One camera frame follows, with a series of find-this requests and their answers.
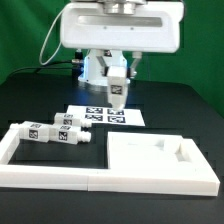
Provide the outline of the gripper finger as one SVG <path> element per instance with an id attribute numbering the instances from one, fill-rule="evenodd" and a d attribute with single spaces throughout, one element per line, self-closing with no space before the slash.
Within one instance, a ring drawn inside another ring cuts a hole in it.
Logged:
<path id="1" fill-rule="evenodd" d="M 133 58 L 133 62 L 131 63 L 131 66 L 130 66 L 130 77 L 134 78 L 137 74 L 136 68 L 142 59 L 142 53 L 141 52 L 133 52 L 132 58 Z"/>
<path id="2" fill-rule="evenodd" d="M 103 56 L 97 56 L 96 58 L 97 58 L 99 64 L 101 65 L 101 67 L 103 68 L 102 76 L 107 77 L 109 66 L 106 64 Z"/>

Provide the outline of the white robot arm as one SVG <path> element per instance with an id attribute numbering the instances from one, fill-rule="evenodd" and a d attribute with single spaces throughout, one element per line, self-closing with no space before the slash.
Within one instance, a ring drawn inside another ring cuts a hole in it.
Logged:
<path id="1" fill-rule="evenodd" d="M 173 53 L 180 45 L 184 4 L 148 0 L 71 0 L 62 10 L 60 42 L 66 48 Z"/>

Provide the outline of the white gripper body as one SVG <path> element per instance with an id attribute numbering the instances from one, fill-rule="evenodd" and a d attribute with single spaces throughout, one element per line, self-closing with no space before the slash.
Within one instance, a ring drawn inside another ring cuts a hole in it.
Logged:
<path id="1" fill-rule="evenodd" d="M 173 53 L 180 46 L 182 2 L 138 5 L 133 15 L 106 14 L 96 2 L 65 6 L 60 40 L 66 48 Z"/>

